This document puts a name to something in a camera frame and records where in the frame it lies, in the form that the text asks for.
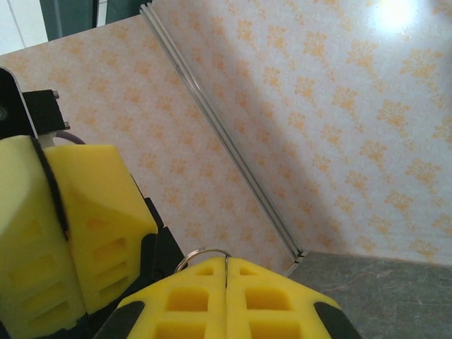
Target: wallpaper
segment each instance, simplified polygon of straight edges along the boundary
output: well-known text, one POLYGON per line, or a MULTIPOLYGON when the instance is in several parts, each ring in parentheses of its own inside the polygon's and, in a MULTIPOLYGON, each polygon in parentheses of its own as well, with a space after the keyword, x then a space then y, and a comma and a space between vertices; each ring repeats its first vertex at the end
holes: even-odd
POLYGON ((144 20, 0 56, 22 90, 54 89, 71 131, 118 147, 185 254, 218 246, 277 272, 292 259, 144 20))
POLYGON ((452 2, 153 6, 304 249, 452 263, 452 2))

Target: key ring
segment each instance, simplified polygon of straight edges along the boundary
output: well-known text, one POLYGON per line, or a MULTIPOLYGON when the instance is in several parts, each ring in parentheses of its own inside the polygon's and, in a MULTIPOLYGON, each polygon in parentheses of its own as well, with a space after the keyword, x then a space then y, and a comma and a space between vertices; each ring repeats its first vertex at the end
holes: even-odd
POLYGON ((225 251, 224 249, 218 249, 216 247, 201 247, 200 249, 195 249, 194 251, 190 252, 185 256, 185 258, 182 259, 182 261, 177 265, 176 270, 174 270, 174 273, 180 272, 182 268, 193 258, 196 258, 197 256, 207 253, 207 252, 219 252, 225 255, 226 262, 227 258, 229 258, 231 255, 229 252, 225 251))

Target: gray surface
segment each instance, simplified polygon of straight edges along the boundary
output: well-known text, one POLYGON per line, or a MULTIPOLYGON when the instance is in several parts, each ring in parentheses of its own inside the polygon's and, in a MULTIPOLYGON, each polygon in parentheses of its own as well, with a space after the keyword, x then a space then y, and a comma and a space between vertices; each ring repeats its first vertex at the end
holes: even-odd
POLYGON ((310 253, 290 276, 339 303, 365 339, 452 338, 452 268, 310 253))

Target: purple cable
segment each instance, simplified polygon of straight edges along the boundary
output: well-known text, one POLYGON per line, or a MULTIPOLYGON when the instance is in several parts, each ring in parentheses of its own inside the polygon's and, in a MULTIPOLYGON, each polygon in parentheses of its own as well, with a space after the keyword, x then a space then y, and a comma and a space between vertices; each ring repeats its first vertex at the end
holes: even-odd
POLYGON ((77 136, 74 136, 72 133, 66 132, 66 131, 59 131, 56 133, 56 137, 60 139, 64 139, 67 141, 70 141, 72 143, 75 143, 77 145, 86 145, 86 142, 80 139, 77 136))

